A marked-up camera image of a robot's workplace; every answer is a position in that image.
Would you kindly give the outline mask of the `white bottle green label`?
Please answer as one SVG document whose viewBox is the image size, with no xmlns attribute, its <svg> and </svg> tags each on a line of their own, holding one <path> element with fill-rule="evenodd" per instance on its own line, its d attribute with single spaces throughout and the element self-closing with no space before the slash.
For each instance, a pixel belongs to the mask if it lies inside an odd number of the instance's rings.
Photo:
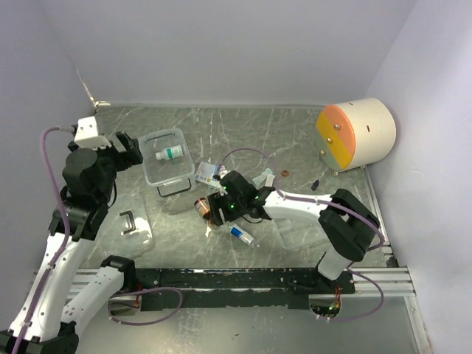
<svg viewBox="0 0 472 354">
<path fill-rule="evenodd" d="M 181 145 L 176 145 L 172 147 L 167 147 L 162 151 L 156 153 L 156 159 L 158 161 L 165 160 L 173 160 L 177 158 L 181 158 L 184 156 L 184 150 Z"/>
</svg>

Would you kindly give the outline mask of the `clear plastic medicine box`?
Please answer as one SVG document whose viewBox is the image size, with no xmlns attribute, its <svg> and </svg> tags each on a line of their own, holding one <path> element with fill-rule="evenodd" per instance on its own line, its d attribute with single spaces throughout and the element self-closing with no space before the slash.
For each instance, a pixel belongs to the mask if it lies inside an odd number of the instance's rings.
<svg viewBox="0 0 472 354">
<path fill-rule="evenodd" d="M 183 157 L 169 161 L 156 159 L 156 153 L 176 145 L 182 146 Z M 195 189 L 195 164 L 181 129 L 164 129 L 141 136 L 139 149 L 143 156 L 145 180 L 157 191 L 158 199 L 163 200 Z"/>
</svg>

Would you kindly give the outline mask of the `brown bottle orange label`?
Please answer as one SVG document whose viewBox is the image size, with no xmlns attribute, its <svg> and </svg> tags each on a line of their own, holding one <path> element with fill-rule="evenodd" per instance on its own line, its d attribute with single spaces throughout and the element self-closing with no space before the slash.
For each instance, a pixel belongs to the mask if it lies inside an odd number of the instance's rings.
<svg viewBox="0 0 472 354">
<path fill-rule="evenodd" d="M 199 198 L 194 203 L 195 209 L 198 214 L 206 221 L 209 221 L 211 218 L 211 209 L 209 202 L 206 198 Z"/>
</svg>

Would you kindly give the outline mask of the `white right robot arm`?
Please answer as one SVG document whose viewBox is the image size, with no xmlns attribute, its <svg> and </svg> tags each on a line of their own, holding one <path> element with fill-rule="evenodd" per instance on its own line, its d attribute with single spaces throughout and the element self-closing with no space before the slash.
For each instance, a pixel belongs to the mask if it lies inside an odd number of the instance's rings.
<svg viewBox="0 0 472 354">
<path fill-rule="evenodd" d="M 346 189 L 320 196 L 285 192 L 277 182 L 257 189 L 235 170 L 217 174 L 217 180 L 219 190 L 207 197 L 210 220 L 216 226 L 243 216 L 321 226 L 331 244 L 313 275 L 314 288 L 321 293 L 331 292 L 343 271 L 385 241 L 377 217 Z"/>
</svg>

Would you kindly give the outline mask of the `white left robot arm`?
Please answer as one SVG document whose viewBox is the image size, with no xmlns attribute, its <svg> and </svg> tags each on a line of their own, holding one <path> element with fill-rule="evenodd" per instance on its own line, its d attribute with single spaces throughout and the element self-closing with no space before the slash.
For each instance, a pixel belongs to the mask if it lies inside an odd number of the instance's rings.
<svg viewBox="0 0 472 354">
<path fill-rule="evenodd" d="M 137 139 L 116 134 L 124 150 L 95 134 L 90 142 L 70 142 L 62 175 L 52 182 L 58 206 L 49 225 L 41 266 L 15 320 L 1 332 L 2 353 L 75 353 L 80 337 L 97 312 L 115 294 L 136 290 L 134 261 L 106 257 L 95 277 L 68 299 L 83 258 L 91 251 L 117 195 L 117 173 L 143 162 Z"/>
</svg>

